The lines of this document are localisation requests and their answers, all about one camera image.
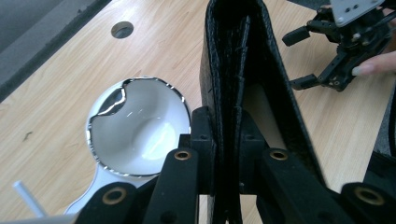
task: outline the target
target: white ceramic bowl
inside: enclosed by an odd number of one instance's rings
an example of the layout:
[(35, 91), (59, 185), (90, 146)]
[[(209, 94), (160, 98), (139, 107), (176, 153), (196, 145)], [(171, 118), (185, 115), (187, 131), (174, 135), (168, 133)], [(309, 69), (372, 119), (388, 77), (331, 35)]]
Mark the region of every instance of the white ceramic bowl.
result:
[(184, 97), (156, 77), (126, 79), (95, 102), (87, 143), (103, 168), (123, 176), (158, 174), (179, 135), (190, 132)]

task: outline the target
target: black wallet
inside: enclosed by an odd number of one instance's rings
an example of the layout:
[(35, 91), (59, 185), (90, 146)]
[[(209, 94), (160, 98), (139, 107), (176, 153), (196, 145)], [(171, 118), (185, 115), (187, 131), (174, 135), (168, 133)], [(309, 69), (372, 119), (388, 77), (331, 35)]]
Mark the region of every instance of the black wallet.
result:
[(211, 221), (242, 221), (239, 148), (242, 121), (247, 113), (243, 101), (244, 92), (255, 84), (260, 84), (265, 92), (284, 149), (300, 159), (324, 185), (265, 4), (262, 0), (211, 0), (205, 15), (200, 70), (202, 103), (208, 108), (216, 154), (216, 181), (208, 211), (213, 215)]

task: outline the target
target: robotic arm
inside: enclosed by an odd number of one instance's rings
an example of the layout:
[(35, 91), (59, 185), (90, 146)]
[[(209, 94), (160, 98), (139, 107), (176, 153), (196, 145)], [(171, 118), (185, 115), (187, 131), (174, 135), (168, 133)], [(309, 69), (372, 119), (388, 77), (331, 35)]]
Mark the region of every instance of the robotic arm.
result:
[(380, 54), (391, 40), (388, 23), (396, 12), (387, 16), (383, 8), (394, 8), (392, 0), (331, 0), (331, 8), (319, 8), (317, 16), (306, 26), (286, 34), (282, 40), (294, 45), (310, 36), (310, 32), (324, 34), (337, 43), (337, 55), (316, 77), (311, 74), (291, 81), (299, 91), (321, 85), (343, 91), (352, 81), (352, 69), (365, 60)]

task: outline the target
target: bowl rim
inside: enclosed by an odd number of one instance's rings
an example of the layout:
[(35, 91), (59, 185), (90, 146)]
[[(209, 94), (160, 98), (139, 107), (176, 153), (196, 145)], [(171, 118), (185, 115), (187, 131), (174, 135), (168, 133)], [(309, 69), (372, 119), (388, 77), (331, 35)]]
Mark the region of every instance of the bowl rim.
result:
[(191, 111), (190, 111), (190, 108), (189, 108), (189, 106), (187, 104), (186, 99), (184, 98), (184, 96), (174, 86), (172, 86), (168, 82), (165, 82), (164, 80), (162, 80), (162, 79), (160, 79), (158, 77), (133, 77), (133, 78), (127, 78), (127, 79), (124, 79), (124, 80), (116, 83), (115, 85), (111, 86), (106, 91), (104, 91), (96, 99), (96, 101), (93, 103), (92, 109), (91, 109), (90, 114), (89, 114), (89, 116), (87, 118), (87, 122), (86, 122), (86, 126), (85, 126), (85, 132), (86, 132), (86, 140), (87, 140), (87, 144), (88, 144), (89, 150), (90, 150), (91, 154), (93, 155), (93, 158), (95, 159), (96, 163), (98, 165), (100, 165), (102, 168), (104, 168), (105, 170), (108, 170), (110, 173), (113, 173), (113, 174), (116, 174), (116, 175), (121, 175), (121, 176), (137, 177), (137, 178), (155, 176), (155, 175), (158, 175), (160, 172), (159, 173), (155, 173), (155, 174), (148, 174), (148, 175), (128, 174), (128, 173), (124, 173), (124, 172), (121, 172), (121, 171), (117, 171), (117, 170), (113, 169), (112, 167), (106, 165), (104, 162), (102, 162), (100, 160), (99, 156), (97, 155), (97, 152), (95, 151), (95, 149), (93, 147), (93, 142), (92, 142), (92, 122), (93, 122), (93, 120), (95, 118), (107, 116), (106, 114), (103, 115), (103, 114), (99, 113), (99, 110), (94, 112), (93, 108), (97, 104), (101, 104), (101, 102), (103, 103), (104, 100), (109, 96), (109, 94), (111, 94), (111, 92), (112, 92), (111, 90), (116, 90), (116, 89), (119, 89), (119, 88), (121, 88), (121, 91), (123, 90), (123, 97), (122, 97), (122, 99), (120, 101), (117, 102), (117, 104), (122, 104), (122, 103), (124, 103), (127, 100), (126, 99), (126, 94), (125, 94), (126, 86), (129, 85), (130, 83), (133, 83), (133, 82), (139, 81), (139, 80), (158, 81), (161, 84), (163, 84), (165, 87), (167, 87), (168, 89), (173, 91), (173, 93), (176, 94), (176, 96), (180, 99), (181, 103), (184, 105), (184, 108), (186, 109), (187, 116), (189, 118), (189, 133), (191, 132)]

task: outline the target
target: wooden table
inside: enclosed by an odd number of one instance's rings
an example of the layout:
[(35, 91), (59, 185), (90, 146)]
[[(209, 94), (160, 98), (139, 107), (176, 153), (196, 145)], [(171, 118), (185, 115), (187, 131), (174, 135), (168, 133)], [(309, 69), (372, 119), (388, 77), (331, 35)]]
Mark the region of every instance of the wooden table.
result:
[[(335, 45), (314, 35), (287, 48), (281, 37), (315, 11), (265, 0), (290, 79), (319, 74)], [(112, 1), (0, 104), (0, 221), (34, 217), (12, 184), (22, 180), (50, 215), (60, 215), (90, 185), (95, 163), (84, 133), (96, 98), (114, 83), (160, 77), (201, 105), (199, 66), (207, 0)], [(110, 31), (129, 21), (123, 39)], [(331, 189), (362, 181), (389, 100), (394, 76), (357, 77), (343, 92), (295, 92)], [(201, 201), (201, 217), (205, 202)], [(243, 197), (246, 223), (260, 220), (254, 197)]]

